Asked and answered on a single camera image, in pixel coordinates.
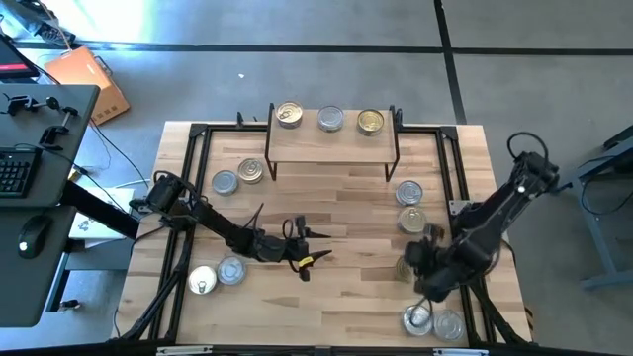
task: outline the can lid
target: can lid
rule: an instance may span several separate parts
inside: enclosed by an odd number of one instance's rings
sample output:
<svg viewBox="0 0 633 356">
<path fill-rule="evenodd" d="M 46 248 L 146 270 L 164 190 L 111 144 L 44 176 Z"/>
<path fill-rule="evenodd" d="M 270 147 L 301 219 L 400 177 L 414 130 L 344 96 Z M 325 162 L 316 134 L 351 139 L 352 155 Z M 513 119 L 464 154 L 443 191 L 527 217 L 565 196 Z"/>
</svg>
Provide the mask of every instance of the can lid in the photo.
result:
<svg viewBox="0 0 633 356">
<path fill-rule="evenodd" d="M 277 119 L 283 121 L 284 123 L 296 122 L 301 118 L 303 113 L 304 108 L 302 108 L 301 104 L 291 101 L 282 103 L 275 112 Z"/>
<path fill-rule="evenodd" d="M 433 327 L 431 312 L 423 306 L 409 306 L 403 312 L 403 325 L 413 336 L 426 335 Z"/>
<path fill-rule="evenodd" d="M 189 274 L 189 289 L 195 294 L 210 292 L 218 281 L 216 271 L 209 266 L 200 266 Z"/>
<path fill-rule="evenodd" d="M 223 170 L 216 173 L 211 185 L 218 194 L 232 194 L 237 189 L 237 177 L 235 177 L 235 173 Z"/>
<path fill-rule="evenodd" d="M 256 181 L 264 172 L 264 166 L 255 158 L 246 158 L 237 167 L 239 178 L 245 182 Z"/>
<path fill-rule="evenodd" d="M 343 111 L 335 106 L 326 106 L 318 111 L 318 124 L 326 130 L 337 130 L 343 126 Z"/>
<path fill-rule="evenodd" d="M 433 317 L 435 335 L 446 341 L 457 340 L 464 335 L 464 320 L 456 312 L 445 310 Z"/>
<path fill-rule="evenodd" d="M 226 285 L 236 285 L 244 280 L 246 265 L 237 257 L 227 257 L 218 266 L 220 282 Z"/>
<path fill-rule="evenodd" d="M 413 181 L 404 181 L 396 191 L 396 199 L 404 206 L 415 205 L 422 200 L 422 187 Z"/>
<path fill-rule="evenodd" d="M 406 232 L 421 233 L 426 225 L 426 216 L 421 207 L 406 207 L 400 212 L 398 222 Z"/>
<path fill-rule="evenodd" d="M 366 132 L 376 132 L 384 123 L 383 114 L 373 109 L 364 110 L 358 115 L 358 125 Z"/>
</svg>

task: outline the wooden table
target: wooden table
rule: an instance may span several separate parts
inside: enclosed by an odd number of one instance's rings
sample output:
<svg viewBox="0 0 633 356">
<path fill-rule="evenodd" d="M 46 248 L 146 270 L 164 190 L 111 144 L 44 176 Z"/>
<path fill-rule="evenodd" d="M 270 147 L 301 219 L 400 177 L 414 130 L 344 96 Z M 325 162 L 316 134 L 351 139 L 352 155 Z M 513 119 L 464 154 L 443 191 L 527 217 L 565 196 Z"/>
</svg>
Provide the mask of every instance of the wooden table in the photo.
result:
<svg viewBox="0 0 633 356">
<path fill-rule="evenodd" d="M 190 125 L 165 124 L 154 169 L 180 173 Z M 484 130 L 481 126 L 459 126 L 458 133 L 471 198 L 483 200 L 496 188 Z M 429 221 L 448 230 L 434 137 L 400 135 L 401 161 L 390 183 L 385 182 L 382 165 L 286 163 L 276 182 L 266 170 L 262 182 L 240 184 L 230 197 L 213 192 L 214 174 L 223 169 L 236 170 L 248 157 L 264 162 L 264 146 L 265 133 L 213 133 L 203 193 L 215 209 L 235 223 L 246 223 L 259 204 L 265 203 L 259 223 L 273 234 L 281 232 L 284 219 L 305 214 L 315 232 L 333 236 L 311 240 L 311 250 L 334 252 L 316 264 L 307 283 L 301 282 L 285 262 L 261 264 L 247 260 L 247 276 L 241 285 L 218 285 L 204 296 L 187 290 L 177 342 L 446 346 L 432 335 L 411 337 L 404 332 L 402 312 L 419 295 L 413 292 L 412 284 L 396 281 L 394 273 L 396 260 L 411 241 L 396 227 L 402 207 L 396 201 L 395 190 L 402 181 L 420 183 L 424 189 L 422 206 Z M 194 156 L 192 179 L 198 156 Z M 149 217 L 143 220 L 139 234 L 156 227 L 156 218 Z M 132 326 L 156 293 L 167 234 L 164 230 L 135 247 L 119 305 L 122 332 Z M 215 267 L 227 255 L 231 253 L 222 239 L 201 226 L 197 228 L 191 270 L 201 265 Z M 530 339 L 516 271 L 507 250 L 487 283 L 503 316 L 519 335 Z M 161 335 L 167 328 L 171 302 L 166 304 Z M 461 312 L 459 292 L 452 292 L 434 308 Z M 473 308 L 484 338 L 481 309 L 475 300 Z M 466 337 L 451 345 L 466 346 Z"/>
</svg>

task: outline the computer mouse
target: computer mouse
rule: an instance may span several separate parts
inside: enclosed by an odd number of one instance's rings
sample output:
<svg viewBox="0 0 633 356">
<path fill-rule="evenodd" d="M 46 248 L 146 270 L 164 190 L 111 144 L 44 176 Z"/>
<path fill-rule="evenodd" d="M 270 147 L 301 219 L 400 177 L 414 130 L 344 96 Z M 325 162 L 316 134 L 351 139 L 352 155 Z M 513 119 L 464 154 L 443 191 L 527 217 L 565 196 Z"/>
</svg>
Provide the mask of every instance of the computer mouse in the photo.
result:
<svg viewBox="0 0 633 356">
<path fill-rule="evenodd" d="M 45 215 L 30 218 L 20 231 L 18 236 L 18 253 L 20 257 L 36 258 L 44 248 L 46 233 L 52 223 L 52 219 Z"/>
</svg>

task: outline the orange box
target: orange box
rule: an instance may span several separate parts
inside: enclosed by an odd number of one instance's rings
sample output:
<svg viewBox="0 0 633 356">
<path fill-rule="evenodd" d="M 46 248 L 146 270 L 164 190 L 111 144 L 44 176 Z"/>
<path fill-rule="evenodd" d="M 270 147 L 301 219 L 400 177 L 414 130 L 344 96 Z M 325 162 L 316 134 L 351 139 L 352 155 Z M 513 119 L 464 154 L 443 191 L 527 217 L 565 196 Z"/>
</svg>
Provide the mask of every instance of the orange box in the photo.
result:
<svg viewBox="0 0 633 356">
<path fill-rule="evenodd" d="M 130 104 L 90 49 L 82 46 L 47 63 L 46 71 L 61 84 L 93 84 L 101 88 L 92 120 L 101 125 L 125 112 Z"/>
</svg>

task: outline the concrete floor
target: concrete floor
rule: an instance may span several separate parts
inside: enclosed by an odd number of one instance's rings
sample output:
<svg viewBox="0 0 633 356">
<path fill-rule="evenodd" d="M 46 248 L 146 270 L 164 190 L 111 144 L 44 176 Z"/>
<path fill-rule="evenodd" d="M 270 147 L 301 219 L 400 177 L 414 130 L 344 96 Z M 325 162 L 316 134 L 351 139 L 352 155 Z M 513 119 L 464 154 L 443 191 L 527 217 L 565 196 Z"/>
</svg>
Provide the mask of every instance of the concrete floor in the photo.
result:
<svg viewBox="0 0 633 356">
<path fill-rule="evenodd" d="M 192 0 L 187 7 L 156 0 L 45 2 L 64 26 L 84 40 L 440 45 L 431 0 Z M 454 46 L 633 45 L 629 36 L 633 3 L 625 0 L 443 3 Z M 23 53 L 38 64 L 55 54 L 34 49 L 24 49 Z M 403 108 L 407 123 L 455 123 L 441 54 L 97 54 L 115 71 L 115 80 L 133 107 L 102 130 L 144 175 L 151 171 L 165 121 L 234 120 L 238 110 L 247 118 L 264 118 L 269 102 L 296 99 L 307 107 L 335 104 L 342 108 L 395 104 Z M 485 127 L 499 183 L 511 167 L 505 140 L 514 132 L 541 135 L 551 160 L 563 171 L 570 171 L 596 154 L 605 139 L 632 123 L 633 60 L 629 56 L 457 55 L 455 62 L 468 124 Z M 176 88 L 178 97 L 170 96 L 168 87 Z M 103 166 L 104 152 L 101 142 L 89 132 L 77 162 Z M 112 166 L 96 172 L 95 178 L 106 186 L 137 179 L 127 162 L 113 149 L 111 152 Z M 596 209 L 615 204 L 630 189 L 624 185 L 605 195 L 597 188 L 605 201 Z M 622 234 L 625 220 L 620 214 L 605 222 L 609 230 Z M 523 298 L 534 312 L 537 342 L 633 354 L 629 347 L 633 285 L 594 292 L 581 289 L 579 280 L 599 274 L 601 269 L 581 210 L 570 195 L 536 201 L 510 229 L 509 236 L 517 254 Z M 66 295 L 83 301 L 85 310 L 46 314 L 31 329 L 0 330 L 0 349 L 107 339 L 123 280 L 118 273 L 73 274 Z M 61 324 L 67 326 L 63 331 Z"/>
</svg>

